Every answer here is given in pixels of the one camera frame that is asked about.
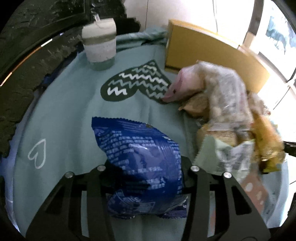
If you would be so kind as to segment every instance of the blue snack bag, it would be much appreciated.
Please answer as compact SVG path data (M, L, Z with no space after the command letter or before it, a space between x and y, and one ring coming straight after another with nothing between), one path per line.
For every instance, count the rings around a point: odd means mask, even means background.
M151 125L126 119L93 117L91 126L98 146L121 171L116 175L116 192L108 197L111 216L186 217L187 196L181 194L181 155L176 142Z

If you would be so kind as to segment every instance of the metal bolt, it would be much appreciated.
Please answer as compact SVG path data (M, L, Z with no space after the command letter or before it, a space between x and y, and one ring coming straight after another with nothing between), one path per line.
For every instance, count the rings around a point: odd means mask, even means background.
M97 169L99 172L103 172L103 171L105 171L106 167L104 165L100 165L97 167Z
M225 172L223 175L226 178L231 178L232 177L231 173L229 173L229 172Z
M200 170L200 168L198 166L192 166L192 167L190 167L190 169L193 172L198 172Z
M65 178L71 178L74 176L74 173L73 172L67 172L65 173Z

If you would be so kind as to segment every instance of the white polka dot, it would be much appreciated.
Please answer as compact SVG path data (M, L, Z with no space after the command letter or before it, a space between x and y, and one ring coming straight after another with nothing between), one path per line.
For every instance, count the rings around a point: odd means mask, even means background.
M261 191L258 192L256 197L257 197L257 200L259 201L261 199L261 197L262 197L262 192Z
M244 188L245 192L250 192L253 189L253 184L252 183L248 183L246 185L246 187Z

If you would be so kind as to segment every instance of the white heart outline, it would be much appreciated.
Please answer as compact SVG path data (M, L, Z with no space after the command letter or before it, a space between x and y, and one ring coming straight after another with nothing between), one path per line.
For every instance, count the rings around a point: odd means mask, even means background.
M38 152L37 152L33 157L30 157L30 155L31 155L32 151L34 151L34 149L35 149L39 144L41 144L42 142L44 142L43 161L42 161L42 163L41 163L40 166L36 166L36 160L37 160ZM42 167L44 166L44 164L45 164L45 160L46 160L46 139L42 139L41 141L39 141L39 142L37 142L37 143L35 144L35 146L30 150L30 152L29 152L29 154L28 154L28 159L29 159L30 161L34 160L34 164L35 164L35 168L36 168L36 169L40 169L40 168L42 168Z

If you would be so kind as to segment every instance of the pink snack package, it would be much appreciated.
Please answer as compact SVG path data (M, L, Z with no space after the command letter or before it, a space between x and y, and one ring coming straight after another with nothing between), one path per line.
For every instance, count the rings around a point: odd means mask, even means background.
M171 84L162 100L167 103L183 100L204 89L205 82L200 65L195 64L179 71L176 81Z

